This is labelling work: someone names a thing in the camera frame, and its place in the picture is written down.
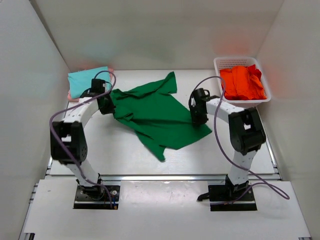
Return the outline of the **green t shirt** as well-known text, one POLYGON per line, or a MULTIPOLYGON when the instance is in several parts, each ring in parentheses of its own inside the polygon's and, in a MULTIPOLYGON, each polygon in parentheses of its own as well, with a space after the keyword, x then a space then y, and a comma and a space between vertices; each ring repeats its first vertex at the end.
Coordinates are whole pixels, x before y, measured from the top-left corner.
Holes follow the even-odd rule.
POLYGON ((128 91, 114 89, 114 118, 134 130, 140 142, 161 162, 166 148, 179 150, 209 135, 206 125, 195 127, 190 111, 173 94, 177 93, 176 75, 137 86, 128 91))

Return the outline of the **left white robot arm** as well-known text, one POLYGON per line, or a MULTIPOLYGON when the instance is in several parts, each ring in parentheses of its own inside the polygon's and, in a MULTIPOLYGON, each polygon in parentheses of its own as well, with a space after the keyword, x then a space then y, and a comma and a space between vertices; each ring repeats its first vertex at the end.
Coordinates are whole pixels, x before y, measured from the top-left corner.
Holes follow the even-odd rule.
POLYGON ((69 108, 62 120, 54 121, 52 116, 49 122, 52 159, 69 168, 84 193, 95 201, 108 197, 111 202, 112 197, 102 184, 101 175, 89 163, 84 128, 98 111, 102 115, 115 113, 116 106, 110 96, 112 88, 110 82, 93 78, 91 87, 81 94, 79 104, 69 108))

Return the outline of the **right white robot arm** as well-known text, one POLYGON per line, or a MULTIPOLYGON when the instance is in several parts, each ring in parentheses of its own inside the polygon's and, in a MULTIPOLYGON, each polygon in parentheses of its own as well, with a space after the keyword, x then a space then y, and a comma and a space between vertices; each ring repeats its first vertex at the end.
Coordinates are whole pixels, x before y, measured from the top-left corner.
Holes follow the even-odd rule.
POLYGON ((188 101, 194 127, 205 125, 207 115, 213 115, 228 124, 230 143, 234 149, 231 168, 224 185, 209 188, 207 198, 214 202, 234 201, 249 188, 249 170, 266 134, 259 114, 253 107, 236 107, 218 96, 211 96, 208 90, 195 89, 188 101))

